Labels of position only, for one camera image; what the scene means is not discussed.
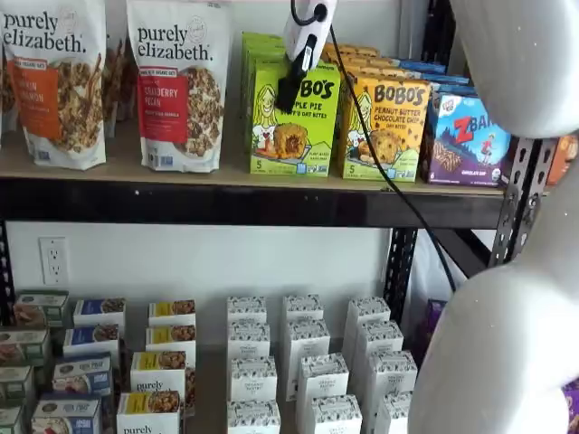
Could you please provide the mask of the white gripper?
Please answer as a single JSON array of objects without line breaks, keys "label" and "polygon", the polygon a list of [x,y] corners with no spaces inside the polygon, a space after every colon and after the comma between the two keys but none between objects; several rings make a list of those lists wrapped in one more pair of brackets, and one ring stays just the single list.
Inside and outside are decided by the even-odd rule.
[{"label": "white gripper", "polygon": [[337,0],[290,1],[283,42],[289,69],[278,81],[276,108],[291,113],[302,81],[318,65],[337,8]]}]

